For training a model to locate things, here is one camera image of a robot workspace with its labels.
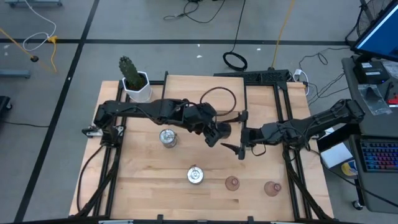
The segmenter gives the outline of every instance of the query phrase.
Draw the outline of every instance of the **tin can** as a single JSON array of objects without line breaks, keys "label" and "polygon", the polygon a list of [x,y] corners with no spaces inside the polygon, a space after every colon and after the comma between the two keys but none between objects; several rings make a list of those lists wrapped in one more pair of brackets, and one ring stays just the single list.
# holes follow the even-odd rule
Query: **tin can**
[{"label": "tin can", "polygon": [[205,175],[201,168],[194,165],[191,166],[191,168],[189,168],[187,177],[191,184],[199,185],[200,183],[202,183],[203,179],[205,178]]},{"label": "tin can", "polygon": [[171,129],[165,129],[160,132],[159,139],[166,148],[173,148],[177,144],[177,133]]}]

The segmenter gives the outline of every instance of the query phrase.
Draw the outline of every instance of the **concrete floor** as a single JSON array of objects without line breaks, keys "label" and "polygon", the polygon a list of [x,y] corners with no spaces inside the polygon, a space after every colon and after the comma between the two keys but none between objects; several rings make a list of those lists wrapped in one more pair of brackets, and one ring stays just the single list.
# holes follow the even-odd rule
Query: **concrete floor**
[{"label": "concrete floor", "polygon": [[[93,3],[97,3],[87,35],[91,44],[84,44],[75,72],[71,72]],[[80,130],[91,123],[95,102],[103,80],[119,80],[118,59],[129,56],[139,70],[151,80],[163,80],[164,72],[174,74],[212,75],[232,72],[222,60],[230,44],[203,44],[205,40],[233,40],[239,21],[242,0],[226,0],[217,17],[209,24],[197,24],[187,18],[163,21],[166,15],[180,14],[183,0],[67,0],[63,7],[35,7],[38,13],[57,23],[59,38],[70,44],[57,44],[55,63],[59,72],[52,74],[33,64],[15,45],[0,39],[0,68],[28,69],[31,79],[0,79],[0,95],[12,98],[14,109],[7,120],[48,125],[53,117],[66,77],[73,76],[53,132],[39,179],[34,188],[24,221],[67,217],[86,137]],[[218,9],[221,1],[204,0],[192,14],[206,20]],[[276,40],[289,7],[289,0],[248,0],[244,10],[239,40],[265,40],[265,44],[237,45],[235,52],[249,62],[248,71],[266,70],[272,62]],[[296,1],[282,40],[300,40],[297,45],[282,44],[275,68],[294,72],[304,55],[315,54],[329,44],[338,44],[355,23],[359,1],[301,0]],[[10,8],[0,2],[0,27],[13,37],[24,39],[36,32],[50,32],[51,24],[34,15],[26,7]],[[96,39],[137,40],[126,44],[92,44]],[[141,40],[158,40],[157,44]],[[196,40],[182,44],[183,40]],[[49,63],[52,45],[45,44],[34,53]],[[342,72],[341,59],[349,50],[327,51],[328,65],[316,57],[303,63],[310,82],[322,87]],[[346,87],[342,78],[330,92]],[[341,98],[349,98],[348,90],[319,99],[312,113],[329,108]],[[44,143],[47,128],[31,128],[3,124],[0,129],[0,223],[13,222],[27,187],[30,175]],[[393,223],[397,215],[356,211],[350,201],[356,199],[354,187],[325,172],[335,217],[347,222]]]}]

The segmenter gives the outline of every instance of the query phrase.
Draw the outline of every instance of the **white plant pot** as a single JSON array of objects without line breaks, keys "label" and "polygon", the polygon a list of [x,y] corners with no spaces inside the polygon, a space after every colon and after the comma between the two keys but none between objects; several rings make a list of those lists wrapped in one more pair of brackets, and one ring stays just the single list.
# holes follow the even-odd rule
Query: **white plant pot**
[{"label": "white plant pot", "polygon": [[139,91],[129,90],[126,88],[126,78],[123,78],[124,91],[126,91],[126,93],[130,96],[130,98],[135,102],[146,103],[150,100],[150,96],[152,95],[152,88],[149,85],[149,80],[146,72],[138,72],[138,73],[145,76],[147,84],[144,87],[142,87],[142,89],[140,89]]}]

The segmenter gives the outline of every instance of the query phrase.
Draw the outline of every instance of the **computer monitor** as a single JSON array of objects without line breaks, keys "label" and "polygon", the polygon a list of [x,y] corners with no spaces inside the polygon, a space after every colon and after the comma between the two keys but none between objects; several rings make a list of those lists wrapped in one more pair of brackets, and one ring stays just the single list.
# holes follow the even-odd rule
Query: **computer monitor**
[{"label": "computer monitor", "polygon": [[393,0],[351,49],[365,57],[398,62],[398,0]]}]

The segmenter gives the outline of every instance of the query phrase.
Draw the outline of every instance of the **chair wheel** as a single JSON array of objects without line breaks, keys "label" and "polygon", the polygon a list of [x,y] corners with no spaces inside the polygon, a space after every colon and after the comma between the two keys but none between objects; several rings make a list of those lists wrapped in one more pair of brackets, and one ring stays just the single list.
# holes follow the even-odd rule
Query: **chair wheel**
[{"label": "chair wheel", "polygon": [[353,207],[355,209],[357,209],[358,211],[363,209],[363,206],[359,203],[359,200],[355,200],[353,202],[351,202],[351,204],[353,205]]},{"label": "chair wheel", "polygon": [[11,110],[12,109],[12,104],[8,103],[8,105],[6,106],[7,110]]}]

